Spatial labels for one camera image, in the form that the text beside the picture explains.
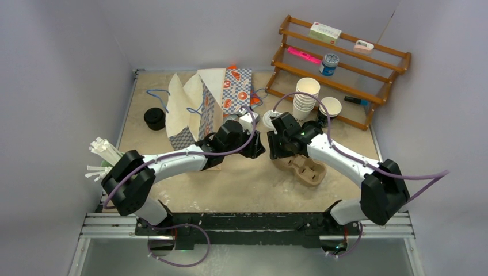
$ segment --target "wooden shelf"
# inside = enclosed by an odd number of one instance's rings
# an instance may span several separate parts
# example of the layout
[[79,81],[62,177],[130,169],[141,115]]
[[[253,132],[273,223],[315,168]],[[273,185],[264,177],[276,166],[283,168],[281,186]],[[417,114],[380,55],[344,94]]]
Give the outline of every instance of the wooden shelf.
[[[408,52],[401,52],[401,51],[398,51],[395,49],[391,49],[391,48],[382,46],[380,44],[372,43],[375,46],[375,51],[382,51],[382,52],[388,53],[390,55],[394,55],[394,56],[398,56],[398,57],[402,58],[402,61],[400,62],[399,65],[394,65],[394,64],[390,64],[390,63],[387,63],[387,62],[384,62],[384,61],[381,61],[378,59],[374,59],[374,58],[369,57],[369,56],[362,55],[362,54],[357,53],[357,52],[353,52],[353,51],[348,50],[348,49],[344,49],[344,48],[341,48],[341,47],[338,47],[338,46],[335,46],[332,44],[325,43],[323,41],[319,41],[319,40],[304,36],[304,35],[296,33],[296,32],[291,32],[288,29],[290,24],[296,24],[296,25],[303,26],[303,27],[309,28],[309,29],[310,29],[310,27],[312,27],[312,23],[307,22],[307,21],[303,21],[303,20],[300,20],[297,18],[293,18],[290,15],[288,15],[285,18],[285,20],[283,21],[283,23],[281,23],[278,34],[282,35],[283,38],[281,40],[280,46],[278,47],[278,50],[276,51],[275,55],[273,56],[273,59],[271,60],[271,65],[274,66],[274,73],[273,73],[273,76],[270,78],[268,85],[266,86],[268,91],[271,94],[279,96],[279,97],[282,97],[284,95],[283,93],[272,89],[273,82],[275,81],[276,75],[280,72],[280,70],[284,70],[284,71],[287,71],[287,72],[290,72],[292,74],[302,76],[302,77],[314,78],[318,82],[320,82],[324,85],[333,87],[335,89],[340,90],[341,92],[352,95],[354,97],[361,98],[361,99],[364,99],[366,101],[369,101],[370,102],[369,110],[367,111],[366,120],[364,123],[356,122],[356,121],[353,121],[353,120],[350,120],[348,118],[341,117],[341,116],[338,117],[339,120],[344,121],[348,124],[351,124],[355,127],[358,127],[360,129],[363,129],[363,130],[368,129],[369,125],[371,123],[372,116],[374,114],[375,109],[378,108],[378,106],[386,103],[386,100],[390,94],[390,90],[391,90],[391,86],[393,84],[393,81],[395,81],[399,75],[403,75],[408,70],[408,67],[410,65],[411,54]],[[358,73],[360,75],[367,76],[367,77],[372,78],[372,79],[376,79],[377,81],[383,82],[383,86],[379,90],[377,96],[368,94],[368,93],[361,91],[357,88],[349,87],[349,86],[344,85],[342,83],[338,83],[336,81],[333,81],[330,78],[327,78],[323,75],[314,74],[314,73],[311,73],[311,72],[308,72],[305,70],[301,70],[301,69],[296,68],[294,66],[291,66],[289,64],[285,64],[283,62],[283,56],[285,54],[285,50],[288,47],[293,47],[293,48],[297,49],[298,51],[305,52],[305,53],[307,53],[307,54],[309,54],[309,55],[311,55],[317,59],[323,58],[323,56],[321,56],[319,54],[316,54],[316,53],[310,52],[306,49],[298,48],[298,47],[295,47],[293,45],[287,44],[288,36],[295,37],[297,39],[301,39],[303,41],[307,41],[309,43],[313,43],[315,45],[319,45],[319,46],[334,50],[336,52],[343,53],[345,55],[353,56],[354,58],[358,58],[358,59],[363,60],[365,62],[369,62],[372,64],[376,64],[378,66],[382,66],[384,68],[392,70],[392,73],[390,74],[390,76],[388,78],[385,78],[383,76],[374,74],[372,72],[357,68],[355,66],[351,66],[351,65],[345,64],[343,62],[339,62],[338,66],[343,68],[343,69],[346,69],[346,70]],[[354,43],[357,40],[359,40],[359,38],[351,36],[349,34],[345,34],[345,33],[341,33],[340,39],[348,40],[348,41],[351,41]]]

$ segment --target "floor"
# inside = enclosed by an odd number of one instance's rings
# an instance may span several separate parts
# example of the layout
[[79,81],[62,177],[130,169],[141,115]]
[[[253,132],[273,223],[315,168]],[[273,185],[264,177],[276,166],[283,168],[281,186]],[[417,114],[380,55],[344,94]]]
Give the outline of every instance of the floor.
[[[194,74],[178,72],[183,84]],[[143,121],[147,109],[161,105],[156,98],[146,94],[146,89],[167,89],[173,75],[174,72],[139,74],[120,141],[121,151],[136,149],[140,154],[161,154],[173,150],[164,129],[152,131]],[[254,73],[254,87],[264,87],[270,76],[271,72]],[[284,93],[293,92],[296,80],[295,76],[280,73],[273,88]],[[328,95],[338,94],[330,89],[321,89],[321,97]],[[263,115],[277,99],[269,95],[255,111]],[[278,107],[281,112],[291,112],[291,109],[292,104],[287,101]],[[309,118],[314,119],[315,114],[313,112]],[[361,107],[353,105],[344,107],[341,115],[357,117],[364,114]],[[366,157],[378,158],[370,131],[362,131],[340,121],[334,121],[332,128],[336,142]],[[262,123],[257,129],[262,133],[261,143],[268,150],[267,130]],[[320,212],[338,199],[359,195],[360,190],[352,181],[330,167],[327,167],[325,179],[318,187],[305,187],[293,173],[275,168],[269,160],[269,151],[254,160],[240,155],[228,156],[220,171],[177,175],[155,184],[150,193],[151,197],[161,200],[174,212]]]

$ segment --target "pink object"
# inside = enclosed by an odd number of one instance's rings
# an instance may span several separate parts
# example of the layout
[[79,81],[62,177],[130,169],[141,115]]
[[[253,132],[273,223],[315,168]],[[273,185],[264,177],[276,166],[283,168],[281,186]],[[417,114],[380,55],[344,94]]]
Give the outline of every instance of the pink object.
[[298,51],[297,49],[294,49],[292,47],[288,47],[288,52],[291,53],[292,55],[298,56],[304,60],[308,60],[309,62],[315,63],[317,65],[322,63],[322,61],[320,59],[316,59],[313,56],[311,56],[307,53],[304,53],[302,51]]

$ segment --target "checkered paper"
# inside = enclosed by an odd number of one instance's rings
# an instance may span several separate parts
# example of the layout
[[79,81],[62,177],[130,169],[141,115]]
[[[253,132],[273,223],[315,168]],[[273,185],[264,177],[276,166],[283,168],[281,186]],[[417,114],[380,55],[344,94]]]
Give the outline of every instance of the checkered paper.
[[251,69],[226,70],[222,109],[224,114],[236,114],[241,106],[249,106],[251,93]]
[[169,141],[175,151],[189,147],[195,143],[192,132],[188,127],[182,129],[178,134],[169,137]]
[[199,128],[199,140],[205,138],[209,133],[214,132],[214,115],[215,115],[215,105],[217,101],[214,96],[208,90],[205,83],[201,82],[203,86],[203,104],[201,107],[201,117],[200,117],[200,128]]

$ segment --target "blue jar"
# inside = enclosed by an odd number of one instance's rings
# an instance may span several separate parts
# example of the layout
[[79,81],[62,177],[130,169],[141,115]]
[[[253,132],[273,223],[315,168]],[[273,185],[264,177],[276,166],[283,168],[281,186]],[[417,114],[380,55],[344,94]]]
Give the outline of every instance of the blue jar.
[[334,53],[328,53],[323,57],[319,71],[324,76],[332,76],[337,65],[339,65],[339,57]]

